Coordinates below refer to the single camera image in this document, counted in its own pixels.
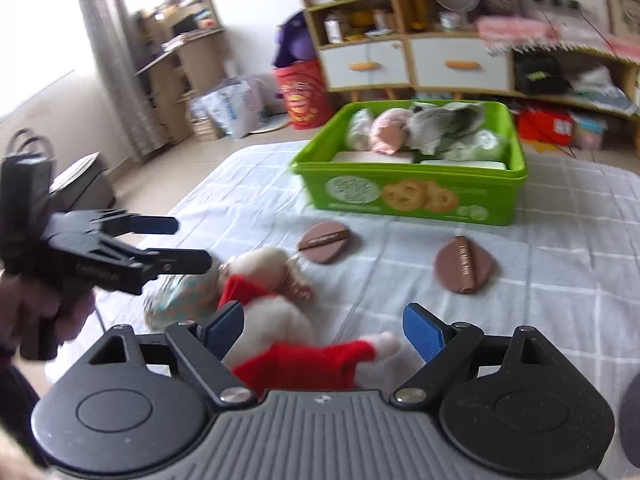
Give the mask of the person left hand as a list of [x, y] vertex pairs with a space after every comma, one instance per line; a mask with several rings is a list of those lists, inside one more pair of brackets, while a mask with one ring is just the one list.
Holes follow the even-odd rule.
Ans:
[[92, 290], [67, 313], [59, 314], [62, 297], [48, 286], [18, 275], [1, 273], [1, 348], [14, 353], [26, 330], [40, 318], [55, 318], [58, 342], [75, 339], [96, 308]]

